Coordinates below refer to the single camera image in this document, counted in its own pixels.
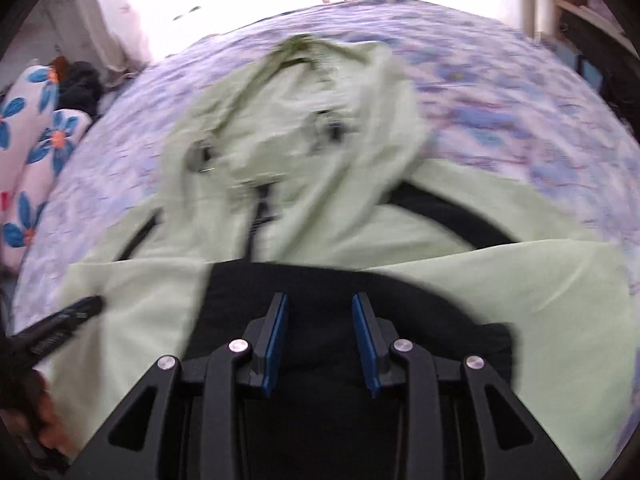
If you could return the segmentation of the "person's left hand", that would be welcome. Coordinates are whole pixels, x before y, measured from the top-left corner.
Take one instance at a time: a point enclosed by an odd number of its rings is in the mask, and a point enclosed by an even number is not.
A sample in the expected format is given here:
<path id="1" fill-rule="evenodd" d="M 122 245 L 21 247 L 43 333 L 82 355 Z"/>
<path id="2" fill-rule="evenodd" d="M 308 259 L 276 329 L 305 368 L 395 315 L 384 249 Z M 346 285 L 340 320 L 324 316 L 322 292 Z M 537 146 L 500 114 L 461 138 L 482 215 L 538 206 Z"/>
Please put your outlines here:
<path id="1" fill-rule="evenodd" d="M 56 412 L 47 379 L 38 370 L 30 370 L 20 386 L 1 375 L 1 420 L 11 437 L 32 437 L 65 458 L 77 452 Z"/>

